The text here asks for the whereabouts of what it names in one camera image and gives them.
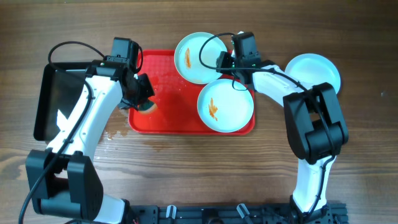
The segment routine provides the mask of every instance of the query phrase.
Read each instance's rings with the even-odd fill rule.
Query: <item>orange sauce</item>
[[[187,48],[187,50],[185,51],[185,65],[187,66],[187,68],[191,68],[192,64],[191,64],[191,60],[190,60],[190,55],[189,55],[190,51],[189,48]]]
[[[216,121],[218,121],[218,119],[215,116],[215,113],[217,112],[218,108],[214,105],[214,101],[213,101],[213,97],[211,98],[210,101],[210,105],[209,105],[209,114],[212,118],[216,119]]]

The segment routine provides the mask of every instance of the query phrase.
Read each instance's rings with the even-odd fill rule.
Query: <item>water spill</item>
[[[174,144],[168,141],[144,141],[142,142],[146,146],[150,146],[153,148],[156,152],[160,152],[163,149],[172,149],[174,147]]]
[[[120,135],[122,137],[127,136],[128,132],[131,131],[128,122],[128,116],[128,110],[119,110],[119,108],[115,108],[109,117],[108,122],[106,123],[100,141],[105,138],[109,141],[112,141],[115,135]]]

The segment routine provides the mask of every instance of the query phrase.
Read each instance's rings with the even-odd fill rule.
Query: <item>wooden table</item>
[[[349,142],[333,165],[328,200],[347,203],[351,223],[398,223],[397,2],[63,2],[0,5],[1,223],[16,222],[28,193],[26,156],[45,149],[32,133],[42,72],[55,44],[79,40],[108,54],[115,36],[145,49],[174,49],[192,32],[240,30],[253,31],[262,57],[282,68],[305,52],[324,55],[338,67]],[[96,57],[71,45],[53,60]],[[256,120],[254,130],[241,137],[143,135],[116,109],[94,165],[104,191],[133,205],[288,202],[297,158],[287,142],[283,110],[257,94]],[[36,215],[31,206],[25,219],[67,221]]]

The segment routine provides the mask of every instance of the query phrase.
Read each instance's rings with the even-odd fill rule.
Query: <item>white plate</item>
[[[239,82],[235,82],[234,87],[238,90],[246,89]],[[243,128],[253,115],[254,102],[249,91],[238,90],[232,88],[232,80],[229,79],[219,79],[207,84],[198,97],[200,119],[209,128],[222,133],[231,133]],[[217,107],[214,114],[217,121],[210,116],[211,99]]]
[[[184,37],[177,45],[174,53],[174,64],[175,68],[184,79],[195,84],[206,84],[217,80],[222,75],[216,72],[216,70],[204,67],[199,62],[200,48],[206,40],[213,36],[213,34],[206,32],[196,32]],[[190,52],[190,68],[188,68],[185,63],[185,52],[188,48]],[[221,51],[226,52],[227,49],[219,38],[214,38],[209,41],[201,53],[203,63],[215,67],[216,60],[220,56]]]
[[[333,86],[336,93],[340,91],[341,79],[336,66],[321,55],[299,55],[287,64],[285,73],[300,81],[314,85],[328,82]]]

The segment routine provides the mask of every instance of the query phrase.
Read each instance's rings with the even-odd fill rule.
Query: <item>wire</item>
[[[142,48],[141,48],[140,45],[138,45],[138,49],[141,52],[141,64],[139,65],[139,68],[137,68],[136,73],[139,73],[139,71],[141,71],[142,64],[144,63],[144,53],[143,53]]]
[[[234,34],[233,34],[233,33],[227,32],[227,33],[221,33],[221,34],[214,35],[213,37],[210,37],[208,40],[206,40],[205,43],[204,43],[204,44],[202,45],[202,47],[200,48],[200,50],[199,50],[199,61],[200,61],[200,63],[201,63],[204,67],[210,68],[210,69],[215,69],[215,70],[220,69],[220,68],[211,67],[211,66],[209,66],[209,65],[204,64],[203,61],[201,60],[201,53],[202,53],[202,51],[203,51],[203,48],[205,47],[205,45],[206,45],[209,41],[211,41],[212,39],[214,39],[214,38],[216,38],[216,37],[220,37],[220,36],[223,36],[223,35],[234,35]],[[313,213],[313,211],[314,211],[315,208],[317,207],[318,202],[319,202],[320,197],[321,197],[321,194],[322,194],[323,183],[324,183],[324,181],[325,181],[326,166],[327,166],[331,161],[333,161],[333,160],[336,158],[335,150],[334,150],[334,149],[335,149],[335,145],[333,144],[333,140],[332,140],[332,138],[331,138],[331,134],[330,134],[330,131],[329,131],[329,127],[328,127],[328,125],[327,125],[327,123],[326,123],[325,117],[323,116],[323,113],[322,113],[322,111],[321,111],[321,109],[320,109],[320,107],[319,107],[317,101],[316,101],[316,100],[314,99],[314,97],[310,94],[309,90],[306,89],[303,85],[301,85],[300,82],[294,80],[293,78],[291,78],[290,76],[288,76],[288,75],[286,75],[286,74],[283,74],[283,73],[280,73],[280,72],[275,71],[274,68],[271,68],[271,69],[265,69],[265,68],[222,68],[222,70],[224,70],[224,71],[252,70],[252,71],[254,71],[254,72],[269,72],[269,73],[272,73],[272,74],[274,74],[274,75],[282,76],[282,77],[288,79],[289,81],[291,81],[293,84],[297,85],[297,87],[301,88],[301,89],[303,90],[303,92],[306,94],[306,96],[308,97],[308,99],[311,101],[311,104],[313,105],[315,111],[318,113],[318,115],[319,115],[319,117],[320,117],[320,119],[321,119],[323,129],[324,129],[325,132],[326,132],[326,136],[327,136],[327,138],[328,138],[328,142],[329,142],[329,145],[330,145],[330,150],[331,150],[331,155],[332,155],[332,157],[329,158],[327,161],[325,161],[325,163],[321,166],[321,169],[322,169],[322,176],[321,176],[320,187],[319,187],[319,190],[318,190],[317,198],[315,199],[315,202],[314,202],[314,204],[312,205],[311,210],[308,212],[308,214],[307,214],[307,216],[306,216],[307,219],[310,218],[311,215],[312,215],[312,213]]]
[[[124,99],[122,98],[121,100],[122,103],[124,103],[125,105],[131,106],[132,108],[134,108],[135,110],[138,110],[138,107],[135,105],[130,104],[129,102],[124,101]]]
[[[236,91],[247,91],[248,90],[248,88],[246,87],[244,90],[237,90],[236,88],[235,88],[235,81],[238,79],[237,77],[236,77],[236,75],[233,75],[233,77],[234,77],[234,79],[232,80],[232,88],[234,89],[234,90],[236,90]]]
[[[54,70],[58,70],[59,72],[62,72],[64,74],[67,75],[71,75],[71,77],[80,79],[81,81],[83,81],[84,85],[87,87],[88,90],[88,97],[87,97],[87,102],[86,102],[86,106],[83,109],[83,112],[81,112],[80,117],[78,118],[77,122],[75,123],[74,127],[72,128],[72,130],[70,131],[68,137],[64,140],[64,143],[62,144],[62,146],[60,147],[60,149],[58,150],[58,152],[54,155],[54,157],[52,158],[52,160],[49,162],[49,164],[45,167],[45,169],[43,170],[43,172],[40,174],[39,178],[36,180],[35,184],[33,185],[33,187],[31,188],[31,190],[29,191],[29,193],[26,196],[25,202],[21,208],[21,212],[19,214],[19,219],[18,219],[18,223],[19,224],[23,224],[24,222],[24,216],[25,216],[25,212],[27,209],[27,206],[30,202],[30,200],[32,199],[33,194],[35,193],[35,191],[37,190],[37,188],[39,187],[41,181],[44,179],[44,177],[48,174],[48,172],[50,170],[53,169],[57,159],[60,157],[60,155],[62,154],[62,152],[65,150],[65,148],[68,146],[68,144],[70,143],[70,141],[72,140],[76,130],[78,129],[81,121],[83,121],[83,118],[85,117],[85,115],[87,114],[88,109],[90,108],[90,104],[91,104],[91,99],[93,97],[93,91],[91,90],[90,85],[88,84],[88,82],[85,80],[85,78],[74,74],[74,73],[70,73],[65,71],[64,69],[61,69],[59,67],[57,67],[56,65],[54,65],[51,61],[51,55],[54,52],[55,49],[59,48],[60,46],[66,45],[66,44],[79,44],[79,45],[83,45],[86,46],[92,50],[94,50],[95,52],[97,52],[100,56],[102,56],[102,58],[105,58],[105,56],[97,49],[95,49],[94,47],[82,43],[82,42],[77,42],[77,41],[67,41],[67,42],[62,42],[60,44],[57,44],[56,46],[54,46],[50,52],[49,52],[49,57],[48,57],[48,61],[49,61],[49,65],[54,69]]]

